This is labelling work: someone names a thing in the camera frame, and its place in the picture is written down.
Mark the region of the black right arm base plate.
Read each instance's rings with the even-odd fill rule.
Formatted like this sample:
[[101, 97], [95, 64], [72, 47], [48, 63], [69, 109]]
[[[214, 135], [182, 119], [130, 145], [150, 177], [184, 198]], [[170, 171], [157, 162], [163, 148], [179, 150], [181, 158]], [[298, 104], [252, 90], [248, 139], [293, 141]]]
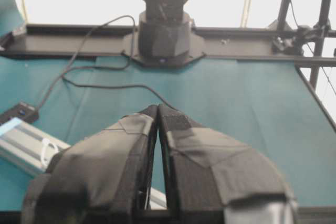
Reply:
[[140, 44], [136, 33], [134, 47], [131, 47], [131, 42], [131, 34], [124, 36], [122, 54], [132, 57], [132, 61], [147, 68], [181, 68], [206, 56], [205, 40], [195, 34], [191, 34], [189, 40], [176, 43], [159, 40], [151, 46], [148, 43]]

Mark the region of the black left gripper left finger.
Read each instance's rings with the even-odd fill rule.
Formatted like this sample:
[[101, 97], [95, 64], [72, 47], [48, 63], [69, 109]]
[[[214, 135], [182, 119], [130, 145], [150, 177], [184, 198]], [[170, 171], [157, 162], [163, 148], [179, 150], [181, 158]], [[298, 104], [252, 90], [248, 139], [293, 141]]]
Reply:
[[34, 178], [22, 205], [22, 223], [133, 223], [149, 205], [157, 106], [56, 154]]

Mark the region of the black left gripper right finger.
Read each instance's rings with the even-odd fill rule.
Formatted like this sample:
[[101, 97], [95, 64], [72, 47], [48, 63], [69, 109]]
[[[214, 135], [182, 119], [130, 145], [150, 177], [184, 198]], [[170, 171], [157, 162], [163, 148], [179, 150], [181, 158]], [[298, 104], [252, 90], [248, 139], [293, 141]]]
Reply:
[[263, 153], [158, 107], [169, 208], [181, 223], [297, 223], [297, 200]]

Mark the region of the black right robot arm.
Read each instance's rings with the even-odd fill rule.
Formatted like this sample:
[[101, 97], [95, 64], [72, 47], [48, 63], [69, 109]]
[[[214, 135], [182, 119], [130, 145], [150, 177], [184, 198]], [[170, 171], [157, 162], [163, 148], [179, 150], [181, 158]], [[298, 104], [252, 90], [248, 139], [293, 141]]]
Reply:
[[190, 17], [186, 0], [144, 0], [140, 14], [139, 53], [146, 60], [165, 63], [183, 58], [191, 47]]

